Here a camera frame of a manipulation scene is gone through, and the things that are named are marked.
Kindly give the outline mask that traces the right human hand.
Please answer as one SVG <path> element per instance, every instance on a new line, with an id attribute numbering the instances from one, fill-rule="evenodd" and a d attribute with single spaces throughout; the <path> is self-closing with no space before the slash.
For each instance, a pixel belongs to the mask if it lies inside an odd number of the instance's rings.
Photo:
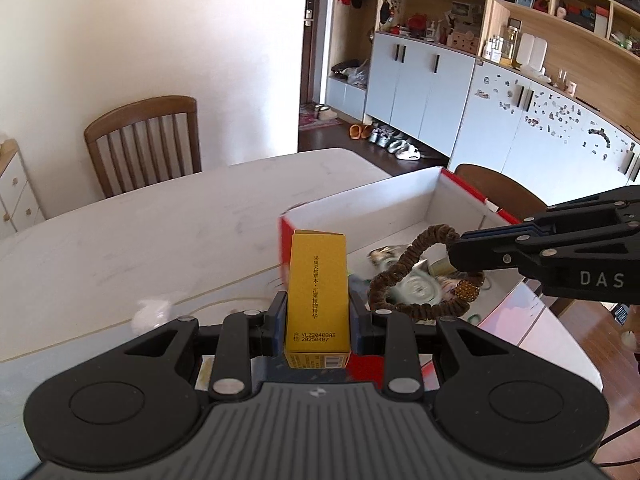
<path id="1" fill-rule="evenodd" d="M 638 332 L 624 330 L 623 333 L 620 334 L 620 341 L 628 350 L 634 353 L 640 353 L 640 338 Z"/>

